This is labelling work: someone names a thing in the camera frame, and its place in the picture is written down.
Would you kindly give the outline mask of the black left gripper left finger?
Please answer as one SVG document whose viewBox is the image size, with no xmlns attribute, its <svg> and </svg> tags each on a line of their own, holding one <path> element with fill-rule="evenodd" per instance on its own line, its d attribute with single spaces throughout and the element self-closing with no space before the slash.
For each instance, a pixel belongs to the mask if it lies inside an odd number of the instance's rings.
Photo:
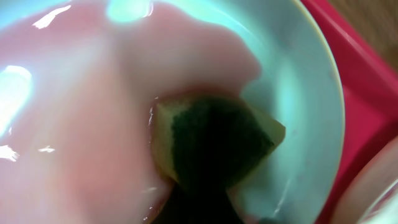
<svg viewBox="0 0 398 224">
<path fill-rule="evenodd" d="M 174 186 L 169 199 L 152 224 L 198 224 L 197 205 L 180 186 Z"/>
</svg>

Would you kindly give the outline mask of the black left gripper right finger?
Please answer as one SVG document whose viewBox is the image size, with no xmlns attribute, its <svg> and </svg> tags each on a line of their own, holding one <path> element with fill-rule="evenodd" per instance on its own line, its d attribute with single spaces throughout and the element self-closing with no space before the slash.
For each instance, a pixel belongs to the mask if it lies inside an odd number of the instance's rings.
<svg viewBox="0 0 398 224">
<path fill-rule="evenodd" d="M 204 224 L 243 224 L 234 209 L 225 187 L 201 188 L 198 192 L 200 223 Z"/>
</svg>

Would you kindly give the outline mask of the green and yellow sponge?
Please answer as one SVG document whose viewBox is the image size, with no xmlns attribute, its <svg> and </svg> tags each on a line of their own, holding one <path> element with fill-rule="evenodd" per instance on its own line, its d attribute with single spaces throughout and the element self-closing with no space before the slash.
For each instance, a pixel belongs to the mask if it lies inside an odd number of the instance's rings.
<svg viewBox="0 0 398 224">
<path fill-rule="evenodd" d="M 285 138 L 285 126 L 278 120 L 225 96 L 171 98 L 153 109 L 156 166 L 190 194 L 234 187 Z"/>
</svg>

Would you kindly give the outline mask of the light blue plate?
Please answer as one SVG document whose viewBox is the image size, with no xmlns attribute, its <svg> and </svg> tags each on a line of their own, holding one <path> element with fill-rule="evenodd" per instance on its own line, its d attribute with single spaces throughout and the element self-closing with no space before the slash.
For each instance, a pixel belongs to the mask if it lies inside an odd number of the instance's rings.
<svg viewBox="0 0 398 224">
<path fill-rule="evenodd" d="M 331 223 L 397 223 L 397 143 L 390 142 L 354 178 Z"/>
<path fill-rule="evenodd" d="M 285 138 L 227 191 L 244 223 L 314 223 L 341 159 L 340 77 L 300 1 L 2 1 L 1 222 L 152 223 L 174 180 L 156 103 L 223 95 Z"/>
</svg>

